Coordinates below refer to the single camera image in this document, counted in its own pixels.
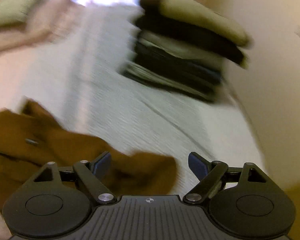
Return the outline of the brown long-sleeve cardigan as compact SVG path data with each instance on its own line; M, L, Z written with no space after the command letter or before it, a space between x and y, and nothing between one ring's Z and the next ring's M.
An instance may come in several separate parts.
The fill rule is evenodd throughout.
M72 166L111 153L102 183L117 196L166 195L177 180L173 157L136 151L125 155L99 137L70 132L39 103L27 100L21 113L0 111L0 210L44 164Z

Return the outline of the striped grey pink bedspread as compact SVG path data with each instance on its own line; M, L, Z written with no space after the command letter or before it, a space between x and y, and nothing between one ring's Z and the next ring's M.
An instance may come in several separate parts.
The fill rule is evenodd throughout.
M18 111L31 98L63 127L100 137L125 154L172 155L179 195L197 183L187 166L192 151L230 166L264 168L228 87L215 103L205 103L121 75L137 32L130 21L139 13L123 4L80 7L71 13L75 27L66 38L0 55L0 110Z

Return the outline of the folded dark clothes stack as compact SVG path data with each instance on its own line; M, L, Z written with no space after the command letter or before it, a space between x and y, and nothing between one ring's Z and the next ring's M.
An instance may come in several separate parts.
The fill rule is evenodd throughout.
M147 86L213 102L222 83L223 57L194 45L142 30L122 75Z

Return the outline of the folded beige blanket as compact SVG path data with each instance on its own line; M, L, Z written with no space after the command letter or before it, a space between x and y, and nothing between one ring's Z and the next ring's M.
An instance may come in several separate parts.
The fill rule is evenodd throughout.
M0 54L66 38L76 27L81 9L75 0L40 1L25 23L0 28Z

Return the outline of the green knit cushion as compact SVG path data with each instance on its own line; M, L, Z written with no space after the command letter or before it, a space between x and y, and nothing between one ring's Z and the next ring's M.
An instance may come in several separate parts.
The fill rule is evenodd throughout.
M41 0L0 0L0 28L22 24Z

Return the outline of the folded beige black sweater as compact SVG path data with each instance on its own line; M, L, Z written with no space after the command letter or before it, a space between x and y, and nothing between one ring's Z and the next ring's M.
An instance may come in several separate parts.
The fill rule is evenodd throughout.
M194 0L139 0L144 14L138 28L198 46L246 69L247 56L240 50L252 38L236 21Z

